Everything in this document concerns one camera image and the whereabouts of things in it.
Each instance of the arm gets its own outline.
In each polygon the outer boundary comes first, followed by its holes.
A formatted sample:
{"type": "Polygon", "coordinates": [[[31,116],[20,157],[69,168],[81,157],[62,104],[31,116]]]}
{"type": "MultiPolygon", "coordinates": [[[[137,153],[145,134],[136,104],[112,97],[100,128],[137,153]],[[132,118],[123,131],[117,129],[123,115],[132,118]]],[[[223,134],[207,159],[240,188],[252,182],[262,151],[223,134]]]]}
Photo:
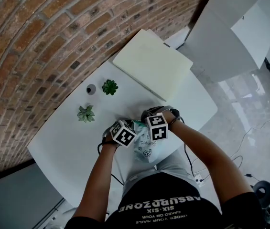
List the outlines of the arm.
{"type": "Polygon", "coordinates": [[[111,167],[117,145],[105,144],[90,173],[82,201],[73,217],[105,221],[111,180],[111,167]]]}
{"type": "MultiPolygon", "coordinates": [[[[168,123],[174,119],[169,111],[164,116],[168,123]]],[[[235,163],[209,138],[178,120],[173,123],[172,132],[206,165],[222,205],[237,195],[253,191],[235,163]]]]}

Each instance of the white notebook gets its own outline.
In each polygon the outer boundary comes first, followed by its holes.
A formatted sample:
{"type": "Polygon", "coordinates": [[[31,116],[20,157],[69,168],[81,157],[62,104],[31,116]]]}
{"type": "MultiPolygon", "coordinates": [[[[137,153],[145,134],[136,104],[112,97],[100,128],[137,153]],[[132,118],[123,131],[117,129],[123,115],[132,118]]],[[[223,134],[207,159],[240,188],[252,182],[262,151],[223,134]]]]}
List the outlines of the white notebook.
{"type": "Polygon", "coordinates": [[[192,61],[141,29],[113,63],[162,100],[174,96],[192,61]]]}

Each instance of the tile floor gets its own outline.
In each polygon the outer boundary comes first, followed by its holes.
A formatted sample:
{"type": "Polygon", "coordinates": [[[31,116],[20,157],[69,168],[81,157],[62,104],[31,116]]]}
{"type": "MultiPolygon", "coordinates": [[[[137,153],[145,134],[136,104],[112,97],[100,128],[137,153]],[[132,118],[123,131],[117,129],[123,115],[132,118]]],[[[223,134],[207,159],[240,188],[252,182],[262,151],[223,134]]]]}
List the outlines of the tile floor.
{"type": "MultiPolygon", "coordinates": [[[[186,55],[183,47],[179,51],[186,55]]],[[[270,182],[270,73],[265,65],[219,83],[213,82],[199,65],[193,65],[191,70],[218,107],[200,131],[232,159],[243,156],[243,174],[270,182]]],[[[241,158],[234,162],[239,166],[241,158]]],[[[194,172],[205,168],[199,160],[193,162],[193,167],[194,172]]],[[[205,178],[209,173],[203,170],[200,174],[205,178]]],[[[257,182],[247,179],[251,185],[257,182]]],[[[204,183],[201,195],[219,207],[211,179],[204,183]]]]}

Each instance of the succulent plant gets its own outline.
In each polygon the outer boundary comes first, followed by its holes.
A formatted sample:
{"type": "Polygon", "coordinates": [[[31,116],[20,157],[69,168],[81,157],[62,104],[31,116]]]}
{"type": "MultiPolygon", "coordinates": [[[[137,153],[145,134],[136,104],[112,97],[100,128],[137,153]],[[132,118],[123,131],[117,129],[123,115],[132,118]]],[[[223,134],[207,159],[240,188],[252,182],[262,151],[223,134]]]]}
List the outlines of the succulent plant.
{"type": "Polygon", "coordinates": [[[103,92],[105,92],[106,95],[108,94],[113,95],[118,88],[119,87],[117,86],[117,83],[115,83],[115,81],[112,81],[110,79],[106,80],[102,86],[103,92]]]}
{"type": "Polygon", "coordinates": [[[87,109],[84,109],[82,106],[80,106],[79,113],[77,114],[78,120],[84,122],[94,121],[95,119],[93,117],[95,114],[92,112],[92,107],[92,105],[89,105],[87,109]]]}

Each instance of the white cube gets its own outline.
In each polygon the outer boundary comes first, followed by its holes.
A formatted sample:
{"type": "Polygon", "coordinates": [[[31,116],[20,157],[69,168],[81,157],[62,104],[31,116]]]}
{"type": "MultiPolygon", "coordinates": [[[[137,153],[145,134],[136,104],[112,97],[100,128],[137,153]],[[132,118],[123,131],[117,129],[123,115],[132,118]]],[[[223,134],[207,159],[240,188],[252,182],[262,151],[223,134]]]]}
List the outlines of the white cube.
{"type": "Polygon", "coordinates": [[[135,131],[121,120],[110,129],[110,134],[115,142],[124,147],[129,147],[137,136],[135,131]]]}
{"type": "Polygon", "coordinates": [[[151,141],[157,141],[168,138],[168,123],[162,113],[146,118],[151,141]]]}

